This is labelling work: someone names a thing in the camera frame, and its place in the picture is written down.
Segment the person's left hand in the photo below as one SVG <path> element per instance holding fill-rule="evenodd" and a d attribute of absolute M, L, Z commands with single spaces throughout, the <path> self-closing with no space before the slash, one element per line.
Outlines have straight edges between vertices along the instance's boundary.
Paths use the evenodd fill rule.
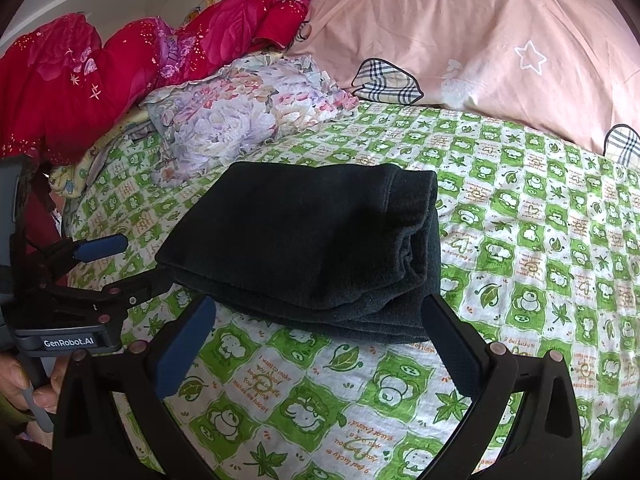
<path fill-rule="evenodd" d="M 9 354 L 1 355 L 1 394 L 14 408 L 20 411 L 28 409 L 23 391 L 32 389 L 34 402 L 51 414 L 58 410 L 58 396 L 67 370 L 67 356 L 59 356 L 53 365 L 49 381 L 41 388 L 32 388 L 26 370 L 17 358 Z"/>

